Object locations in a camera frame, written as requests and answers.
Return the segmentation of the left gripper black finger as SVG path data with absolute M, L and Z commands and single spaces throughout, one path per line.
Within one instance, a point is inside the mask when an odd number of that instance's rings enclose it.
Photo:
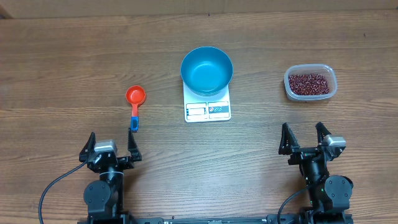
M 138 146 L 134 140 L 134 136 L 133 136 L 133 132 L 131 131 L 131 128 L 128 129 L 127 150 L 130 152 L 131 160 L 133 162 L 142 160 L 142 155 L 141 155 L 141 153 L 138 149 Z
M 84 145 L 83 149 L 79 153 L 79 161 L 80 162 L 87 162 L 91 153 L 93 153 L 95 150 L 95 144 L 96 144 L 96 137 L 95 133 L 91 132 L 88 141 Z

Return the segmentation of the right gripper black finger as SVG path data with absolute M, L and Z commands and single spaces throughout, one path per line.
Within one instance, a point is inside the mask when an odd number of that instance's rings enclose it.
M 290 155 L 296 153 L 300 145 L 287 123 L 282 125 L 281 140 L 279 145 L 279 154 Z
M 331 134 L 329 130 L 325 127 L 325 125 L 322 122 L 318 122 L 316 125 L 316 130 L 317 130 L 317 141 L 318 144 L 320 145 L 322 141 L 324 140 L 324 137 Z

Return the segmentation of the red measuring scoop blue handle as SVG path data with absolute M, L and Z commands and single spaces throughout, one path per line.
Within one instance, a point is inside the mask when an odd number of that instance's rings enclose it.
M 131 86 L 126 92 L 126 99 L 132 106 L 130 129 L 132 132 L 137 132 L 139 129 L 138 109 L 146 100 L 146 92 L 139 85 Z

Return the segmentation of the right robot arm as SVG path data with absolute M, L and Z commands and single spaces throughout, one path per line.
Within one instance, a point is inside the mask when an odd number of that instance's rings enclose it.
M 349 200 L 353 193 L 353 182 L 346 176 L 330 175 L 327 163 L 341 155 L 346 148 L 343 136 L 334 135 L 319 122 L 316 124 L 317 145 L 301 147 L 287 123 L 282 125 L 279 146 L 280 155 L 288 155 L 289 165 L 298 165 L 305 188 L 288 197 L 280 206 L 277 223 L 353 223 Z M 308 192 L 310 206 L 302 207 L 294 215 L 283 215 L 286 204 L 303 192 Z

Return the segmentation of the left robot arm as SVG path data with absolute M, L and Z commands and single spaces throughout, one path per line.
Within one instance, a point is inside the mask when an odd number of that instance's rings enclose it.
M 135 223 L 131 212 L 124 209 L 124 171 L 134 168 L 134 163 L 142 160 L 134 140 L 133 132 L 128 131 L 128 156 L 117 156 L 117 147 L 112 139 L 97 141 L 91 133 L 79 153 L 79 161 L 86 164 L 99 179 L 89 183 L 83 192 L 88 207 L 87 223 Z

